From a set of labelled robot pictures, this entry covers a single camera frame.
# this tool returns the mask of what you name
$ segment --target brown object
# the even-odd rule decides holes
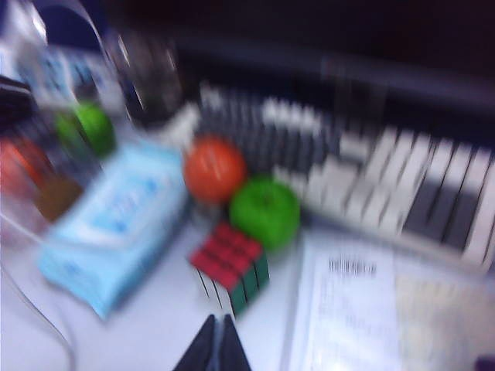
[[[57,220],[83,193],[83,189],[74,180],[55,175],[39,187],[35,205],[41,215],[50,222]]]

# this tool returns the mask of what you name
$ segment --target keyboard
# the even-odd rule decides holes
[[[488,148],[209,86],[161,138],[186,148],[203,134],[233,142],[252,173],[272,174],[313,212],[461,267],[492,264]]]

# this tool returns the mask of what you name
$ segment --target red object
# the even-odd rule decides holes
[[[53,172],[45,152],[29,139],[0,141],[0,192],[31,196]]]
[[[191,255],[189,262],[230,290],[262,254],[263,248],[258,242],[244,236],[227,223],[221,223],[201,248]]]
[[[242,186],[246,174],[242,154],[214,137],[196,141],[184,165],[187,188],[196,199],[208,204],[227,202]]]

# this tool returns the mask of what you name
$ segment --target paper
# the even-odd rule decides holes
[[[400,370],[391,250],[337,240],[314,255],[303,369]]]
[[[465,371],[495,353],[495,298],[480,286],[398,275],[401,353],[407,371]]]

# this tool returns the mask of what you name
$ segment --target orange ball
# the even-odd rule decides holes
[[[192,195],[203,203],[227,202],[246,179],[242,154],[215,137],[195,141],[186,157],[184,180]]]
[[[12,196],[32,196],[36,187],[53,172],[45,152],[29,139],[0,142],[0,192]]]

